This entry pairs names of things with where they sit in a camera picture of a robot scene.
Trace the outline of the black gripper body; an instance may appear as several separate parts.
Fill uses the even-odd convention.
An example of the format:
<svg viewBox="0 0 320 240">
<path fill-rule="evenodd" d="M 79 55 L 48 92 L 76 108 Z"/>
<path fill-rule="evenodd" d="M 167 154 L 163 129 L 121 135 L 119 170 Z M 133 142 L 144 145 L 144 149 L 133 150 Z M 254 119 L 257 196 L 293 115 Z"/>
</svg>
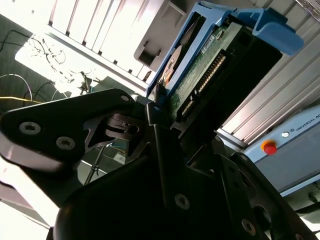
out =
<svg viewBox="0 0 320 240">
<path fill-rule="evenodd" d="M 200 168 L 158 149 L 77 190 L 60 209 L 55 240 L 209 240 L 241 235 L 234 162 L 207 153 Z"/>
</svg>

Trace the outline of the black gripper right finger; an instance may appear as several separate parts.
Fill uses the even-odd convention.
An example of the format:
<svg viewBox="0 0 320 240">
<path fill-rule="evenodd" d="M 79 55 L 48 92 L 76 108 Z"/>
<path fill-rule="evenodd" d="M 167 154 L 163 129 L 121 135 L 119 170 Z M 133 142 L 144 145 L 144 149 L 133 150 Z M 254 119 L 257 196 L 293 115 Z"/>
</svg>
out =
<svg viewBox="0 0 320 240">
<path fill-rule="evenodd" d="M 211 126 L 182 127 L 179 141 L 192 170 L 212 174 L 222 192 L 221 237 L 226 240 L 315 240 L 261 171 L 242 153 L 228 156 Z"/>
</svg>

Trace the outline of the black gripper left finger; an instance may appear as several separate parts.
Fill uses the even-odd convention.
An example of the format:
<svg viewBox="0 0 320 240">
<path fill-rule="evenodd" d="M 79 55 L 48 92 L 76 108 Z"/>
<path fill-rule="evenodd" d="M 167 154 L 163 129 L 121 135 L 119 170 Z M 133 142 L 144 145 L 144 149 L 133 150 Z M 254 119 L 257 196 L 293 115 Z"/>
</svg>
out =
<svg viewBox="0 0 320 240">
<path fill-rule="evenodd" d="M 129 142 L 127 163 L 82 185 L 85 153 Z M 0 194 L 35 210 L 189 210 L 188 167 L 167 115 L 153 101 L 108 89 L 8 111 L 0 117 Z"/>
</svg>

